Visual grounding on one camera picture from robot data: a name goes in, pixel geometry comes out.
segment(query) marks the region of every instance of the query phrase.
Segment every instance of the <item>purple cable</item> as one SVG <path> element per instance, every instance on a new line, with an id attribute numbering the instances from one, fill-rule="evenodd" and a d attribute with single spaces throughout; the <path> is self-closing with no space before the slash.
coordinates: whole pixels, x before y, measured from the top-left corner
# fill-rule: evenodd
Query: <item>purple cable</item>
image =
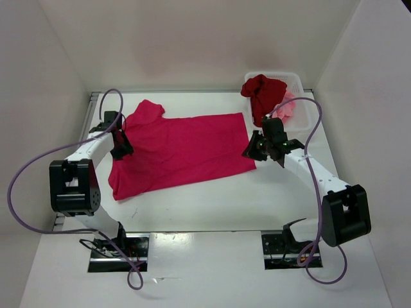
<path id="1" fill-rule="evenodd" d="M 93 141 L 94 139 L 98 139 L 100 138 L 102 135 L 105 135 L 106 133 L 109 133 L 111 131 L 111 129 L 113 129 L 113 127 L 116 125 L 118 119 L 121 117 L 121 112 L 123 111 L 123 104 L 124 104 L 124 100 L 123 100 L 123 96 L 121 95 L 120 91 L 118 91 L 117 89 L 110 89 L 108 91 L 106 91 L 101 99 L 100 102 L 100 118 L 101 118 L 101 106 L 103 105 L 104 99 L 107 96 L 108 93 L 110 92 L 117 92 L 118 95 L 120 96 L 120 109 L 119 109 L 119 113 L 116 117 L 116 119 L 113 121 L 113 123 L 102 133 L 98 134 L 97 136 L 90 138 L 90 139 L 86 139 L 83 141 L 79 141 L 79 142 L 75 142 L 75 143 L 71 143 L 65 146 L 60 146 L 58 148 L 49 150 L 47 152 L 44 152 L 43 154 L 40 154 L 36 157 L 34 157 L 33 159 L 29 160 L 27 163 L 25 163 L 17 172 L 16 174 L 13 176 L 12 180 L 10 181 L 10 184 L 8 186 L 7 189 L 7 204 L 8 204 L 8 209 L 10 210 L 10 212 L 12 213 L 12 216 L 14 217 L 14 219 L 20 224 L 22 225 L 24 228 L 27 228 L 30 231 L 36 232 L 36 233 L 40 233 L 40 234 L 84 234 L 84 233 L 90 233 L 90 232 L 97 232 L 99 233 L 99 235 L 101 235 L 102 237 L 104 237 L 113 247 L 114 249 L 116 249 L 118 251 L 118 253 L 129 263 L 129 265 L 131 266 L 131 270 L 128 272 L 127 275 L 127 283 L 128 286 L 131 287 L 133 290 L 140 290 L 143 287 L 143 277 L 141 276 L 141 273 L 139 271 L 139 269 L 137 268 L 138 265 L 140 265 L 141 263 L 144 263 L 144 261 L 142 262 L 138 262 L 138 263 L 133 263 L 122 251 L 121 249 L 107 236 L 105 235 L 103 232 L 100 232 L 99 230 L 96 229 L 91 229 L 91 228 L 82 228 L 82 229 L 74 229 L 74 230 L 67 230 L 67 231 L 49 231 L 49 230 L 41 230 L 38 228 L 34 228 L 30 225 L 28 225 L 27 223 L 25 223 L 20 217 L 19 215 L 17 215 L 16 211 L 13 208 L 13 203 L 12 203 L 12 190 L 13 190 L 13 186 L 16 182 L 16 180 L 18 179 L 18 177 L 21 175 L 21 173 L 28 167 L 30 166 L 32 163 L 36 162 L 37 160 L 39 160 L 42 157 L 45 157 L 49 154 L 52 154 L 54 152 L 60 151 L 60 150 L 64 150 L 67 148 L 70 148 L 72 146 L 80 146 L 82 144 L 88 143 L 90 141 Z M 131 284 L 130 282 L 130 276 L 132 272 L 136 272 L 139 275 L 140 278 L 140 286 L 139 287 L 135 287 Z"/>
<path id="2" fill-rule="evenodd" d="M 297 264 L 298 264 L 298 266 L 300 266 L 300 267 L 305 266 L 305 267 L 306 267 L 307 274 L 308 274 L 314 281 L 318 282 L 319 284 L 335 284 L 335 283 L 337 283 L 338 281 L 340 281 L 341 279 L 343 279 L 343 277 L 345 276 L 345 273 L 347 272 L 347 268 L 348 268 L 347 256 L 345 255 L 343 249 L 342 249 L 340 246 L 338 246 L 338 249 L 341 251 L 342 256 L 343 256 L 343 258 L 344 258 L 344 270 L 342 271 L 342 274 L 341 274 L 337 279 L 332 280 L 332 281 L 329 281 L 329 282 L 321 281 L 321 280 L 315 278 L 315 277 L 310 273 L 310 271 L 309 271 L 309 269 L 308 269 L 308 265 L 309 265 L 310 262 L 314 259 L 314 253 L 317 251 L 317 248 L 318 248 L 318 246 L 319 246 L 319 242 L 320 242 L 320 238 L 321 238 L 321 232 L 322 232 L 322 209 L 321 209 L 320 188 L 319 188 L 319 185 L 318 185 L 318 183 L 317 183 L 317 179 L 316 179 L 316 177 L 315 177 L 315 173 L 314 173 L 314 170 L 313 170 L 313 166 L 311 165 L 310 158 L 309 158 L 309 156 L 308 156 L 308 144 L 310 143 L 311 138 L 313 137 L 314 133 L 317 131 L 317 128 L 319 127 L 319 125 L 320 125 L 320 123 L 321 123 L 321 119 L 322 119 L 322 108 L 321 108 L 321 106 L 320 106 L 320 103 L 319 103 L 318 101 L 314 100 L 314 99 L 311 99 L 311 98 L 303 98 L 303 97 L 292 98 L 292 99 L 289 99 L 289 100 L 284 101 L 284 102 L 282 102 L 281 104 L 277 105 L 277 106 L 273 109 L 273 111 L 271 111 L 271 112 L 268 114 L 268 116 L 271 116 L 275 111 L 277 111 L 279 108 L 281 108 L 281 107 L 284 106 L 285 104 L 288 104 L 288 103 L 291 102 L 291 101 L 297 101 L 297 100 L 299 100 L 299 99 L 300 99 L 300 100 L 311 101 L 312 103 L 316 104 L 316 106 L 317 106 L 317 108 L 318 108 L 318 111 L 319 111 L 319 119 L 318 119 L 317 123 L 315 124 L 313 130 L 312 130 L 311 133 L 309 134 L 309 136 L 308 136 L 308 138 L 307 138 L 307 141 L 306 141 L 306 145 L 305 145 L 305 147 L 304 147 L 304 154 L 305 154 L 305 156 L 306 156 L 306 158 L 307 158 L 306 160 L 307 160 L 308 169 L 310 170 L 311 177 L 312 177 L 312 179 L 313 179 L 314 189 L 315 189 L 315 196 L 317 197 L 317 205 L 318 205 L 318 210 L 319 210 L 319 223 L 318 223 L 318 229 L 317 229 L 317 236 L 315 237 L 314 242 L 311 242 L 310 244 L 308 244 L 307 246 L 305 246 L 305 247 L 300 251 L 300 253 L 298 254 L 298 257 L 297 257 Z M 310 249 L 311 247 L 312 247 L 312 249 L 311 249 L 310 254 L 309 254 L 308 257 L 305 259 L 304 262 L 301 262 L 302 255 L 304 255 L 304 253 L 305 253 L 308 249 Z"/>

